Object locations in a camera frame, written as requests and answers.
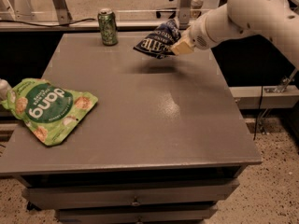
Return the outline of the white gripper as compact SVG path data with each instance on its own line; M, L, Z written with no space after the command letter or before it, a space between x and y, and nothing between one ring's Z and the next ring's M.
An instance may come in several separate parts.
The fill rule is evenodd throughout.
M175 17L174 22L180 29L179 19ZM178 42L171 46L175 55L193 53L194 47L198 49L211 49L218 45L207 32L207 15L199 17L188 29L188 36L183 36Z

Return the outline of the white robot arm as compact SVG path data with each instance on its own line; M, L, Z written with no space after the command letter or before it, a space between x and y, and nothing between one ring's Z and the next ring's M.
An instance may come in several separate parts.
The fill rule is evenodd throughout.
M270 41L299 68L299 16L287 0L227 0L195 20L171 50L176 55L189 54L252 35Z

